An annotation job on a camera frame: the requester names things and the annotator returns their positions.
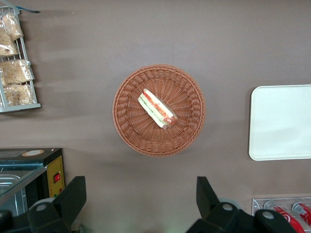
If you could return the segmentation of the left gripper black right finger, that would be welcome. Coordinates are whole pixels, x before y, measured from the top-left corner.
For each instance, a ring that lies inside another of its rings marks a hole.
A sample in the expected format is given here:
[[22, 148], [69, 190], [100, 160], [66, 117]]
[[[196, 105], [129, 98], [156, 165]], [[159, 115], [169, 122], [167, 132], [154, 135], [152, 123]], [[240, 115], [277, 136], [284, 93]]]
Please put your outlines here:
[[196, 203], [201, 218], [188, 230], [189, 233], [254, 233], [254, 218], [236, 205], [221, 202], [206, 177], [198, 177]]

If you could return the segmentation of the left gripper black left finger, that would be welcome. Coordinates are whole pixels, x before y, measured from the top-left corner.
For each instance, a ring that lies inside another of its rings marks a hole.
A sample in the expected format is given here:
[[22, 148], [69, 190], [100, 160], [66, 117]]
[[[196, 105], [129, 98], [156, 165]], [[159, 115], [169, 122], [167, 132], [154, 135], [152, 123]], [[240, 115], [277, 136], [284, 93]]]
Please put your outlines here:
[[27, 212], [32, 233], [70, 233], [86, 203], [86, 180], [76, 176], [54, 199], [38, 201]]

